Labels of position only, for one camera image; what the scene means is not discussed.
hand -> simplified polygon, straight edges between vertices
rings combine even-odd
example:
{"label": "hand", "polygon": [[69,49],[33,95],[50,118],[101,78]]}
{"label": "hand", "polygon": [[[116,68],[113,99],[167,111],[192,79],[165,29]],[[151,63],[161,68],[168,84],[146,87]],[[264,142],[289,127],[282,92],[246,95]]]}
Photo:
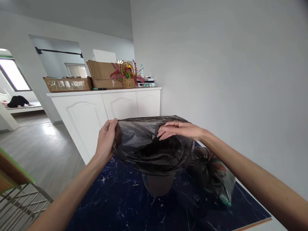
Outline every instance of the hand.
{"label": "hand", "polygon": [[173,135],[181,135],[199,141],[203,131],[205,130],[191,123],[169,121],[159,128],[157,137],[164,140]]}
{"label": "hand", "polygon": [[93,157],[94,161],[99,161],[106,164],[112,157],[112,145],[115,138],[115,127],[118,119],[107,120],[104,126],[100,129],[97,141],[96,152]]}

white bed frame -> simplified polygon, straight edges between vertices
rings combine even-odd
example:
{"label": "white bed frame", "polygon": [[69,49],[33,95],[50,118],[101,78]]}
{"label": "white bed frame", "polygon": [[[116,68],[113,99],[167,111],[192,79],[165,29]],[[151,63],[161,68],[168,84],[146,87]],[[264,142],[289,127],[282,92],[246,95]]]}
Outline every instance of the white bed frame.
{"label": "white bed frame", "polygon": [[[6,92],[6,94],[2,94],[0,93],[0,101],[2,100],[6,100],[8,102],[11,101],[12,97],[10,96],[10,94],[4,89],[4,91]],[[23,108],[16,108],[16,109],[11,109],[11,110],[7,110],[10,114],[13,113],[19,113],[19,112],[28,112],[28,111],[39,111],[39,110],[43,110],[43,107],[23,107]]]}

bag of items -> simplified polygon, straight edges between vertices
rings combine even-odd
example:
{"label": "bag of items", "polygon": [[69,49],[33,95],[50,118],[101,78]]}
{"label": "bag of items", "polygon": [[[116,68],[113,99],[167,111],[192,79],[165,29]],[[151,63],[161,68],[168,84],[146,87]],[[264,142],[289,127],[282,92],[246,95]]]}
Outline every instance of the bag of items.
{"label": "bag of items", "polygon": [[187,122],[176,115],[118,120],[115,155],[146,175],[169,176],[184,170],[191,162],[195,141],[179,135],[160,141],[158,129],[168,121]]}
{"label": "bag of items", "polygon": [[231,206],[235,176],[208,148],[195,147],[186,172],[205,191],[213,193],[224,205]]}

wooden floor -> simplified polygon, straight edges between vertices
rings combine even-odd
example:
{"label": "wooden floor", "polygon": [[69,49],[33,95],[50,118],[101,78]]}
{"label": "wooden floor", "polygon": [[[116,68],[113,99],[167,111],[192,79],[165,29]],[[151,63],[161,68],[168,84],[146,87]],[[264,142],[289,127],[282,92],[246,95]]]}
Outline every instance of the wooden floor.
{"label": "wooden floor", "polygon": [[12,116],[21,127],[50,123],[44,110],[13,113]]}
{"label": "wooden floor", "polygon": [[63,123],[43,123],[0,133],[0,146],[53,199],[85,166]]}

person lying down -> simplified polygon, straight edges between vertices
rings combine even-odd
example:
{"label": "person lying down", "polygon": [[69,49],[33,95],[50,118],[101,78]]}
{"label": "person lying down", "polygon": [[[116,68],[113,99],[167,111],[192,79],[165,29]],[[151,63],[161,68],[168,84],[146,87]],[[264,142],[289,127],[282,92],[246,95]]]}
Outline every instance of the person lying down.
{"label": "person lying down", "polygon": [[9,108],[22,108],[25,104],[28,106],[34,106],[34,104],[30,104],[23,96],[13,96],[10,102],[7,102],[6,100],[2,100],[1,102],[5,107]]}

